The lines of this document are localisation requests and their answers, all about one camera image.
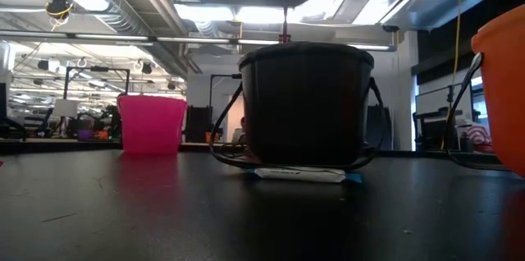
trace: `orange bucket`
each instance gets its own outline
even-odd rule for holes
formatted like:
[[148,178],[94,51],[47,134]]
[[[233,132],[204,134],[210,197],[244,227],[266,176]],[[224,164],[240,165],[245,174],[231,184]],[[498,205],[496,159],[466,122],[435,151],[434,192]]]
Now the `orange bucket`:
[[483,53],[492,146],[505,166],[525,177],[525,5],[483,26],[472,38],[472,50]]

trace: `desk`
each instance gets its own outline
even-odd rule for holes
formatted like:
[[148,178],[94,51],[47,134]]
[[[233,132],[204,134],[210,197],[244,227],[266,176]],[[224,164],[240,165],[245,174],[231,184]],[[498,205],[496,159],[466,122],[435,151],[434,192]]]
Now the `desk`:
[[524,260],[517,176],[377,158],[363,183],[259,180],[208,153],[0,158],[1,260]]

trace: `table surface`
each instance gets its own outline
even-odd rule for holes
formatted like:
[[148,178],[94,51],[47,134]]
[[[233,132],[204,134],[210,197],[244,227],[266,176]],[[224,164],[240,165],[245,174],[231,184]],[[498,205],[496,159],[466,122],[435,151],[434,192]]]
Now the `table surface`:
[[207,153],[0,160],[4,261],[525,260],[523,181],[445,160],[377,158],[345,184],[260,180]]

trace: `ceiling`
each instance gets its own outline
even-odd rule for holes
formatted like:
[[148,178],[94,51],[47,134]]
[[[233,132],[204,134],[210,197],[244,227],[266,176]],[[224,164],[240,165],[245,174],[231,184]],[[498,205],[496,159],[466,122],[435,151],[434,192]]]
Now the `ceiling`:
[[[67,22],[57,24],[57,20],[52,19],[45,11],[46,3],[51,0],[0,0],[0,30],[32,30],[68,32],[75,34],[115,34],[114,28],[110,27],[107,21],[102,20],[104,14],[114,14],[115,10],[127,9],[131,14],[126,18],[135,18],[135,25],[143,27],[142,33],[155,34],[156,36],[202,36],[206,34],[192,21],[196,17],[218,16],[219,10],[227,10],[226,16],[231,14],[232,18],[239,20],[241,13],[249,7],[261,7],[261,0],[203,0],[202,2],[188,0],[111,0],[117,4],[110,12],[107,10],[93,10],[86,8],[87,3],[81,0],[71,0],[74,8]],[[398,6],[401,0],[312,0],[302,6],[296,7],[289,12],[289,34],[294,41],[313,41],[313,42],[337,42],[337,43],[358,43],[369,45],[391,45],[392,35],[385,32],[379,20],[386,17],[394,6]],[[418,16],[418,10],[427,10],[429,2],[433,6],[439,6],[439,0],[407,0],[407,6],[395,14],[386,23],[395,23],[404,30],[417,29],[410,18],[414,15],[418,18],[417,22],[423,22],[425,28],[430,28],[430,24]],[[187,16],[182,7],[188,7],[191,12]],[[204,7],[195,11],[192,7]],[[243,23],[232,23],[228,21],[214,21],[213,28],[216,34],[221,37],[236,38],[242,35],[243,39],[265,39],[278,40],[281,33],[281,23],[279,17],[280,10],[266,13],[262,11],[252,12],[252,15],[245,16]],[[155,94],[166,94],[176,98],[184,98],[185,82],[187,74],[192,73],[234,73],[237,71],[236,63],[240,57],[258,46],[234,47],[210,47],[202,44],[183,44],[183,43],[153,43],[156,49],[131,46],[119,43],[68,43],[64,39],[60,43],[39,42],[38,40],[10,40],[12,47],[16,50],[15,78],[11,87],[13,89],[29,89],[28,91],[18,90],[18,94],[31,93],[31,96],[45,96],[50,93],[61,95],[59,90],[64,86],[63,71],[43,71],[37,65],[39,61],[57,60],[62,66],[77,66],[79,63],[86,63],[87,66],[108,66],[113,68],[126,68],[131,71],[130,92],[155,92]],[[141,71],[143,63],[152,63],[151,74],[144,74]],[[101,74],[92,71],[85,71],[89,77],[119,80],[121,76],[115,73]],[[42,89],[42,85],[35,85],[34,78],[46,78],[45,89],[42,92],[31,90]],[[176,89],[169,90],[167,85],[174,81]],[[100,98],[106,103],[114,103],[114,95],[119,94],[124,88],[122,81],[108,82],[112,86],[106,87],[111,93],[103,93],[108,98]],[[89,94],[80,90],[100,90],[87,85],[86,80],[74,81],[70,89],[72,98],[88,98]]]

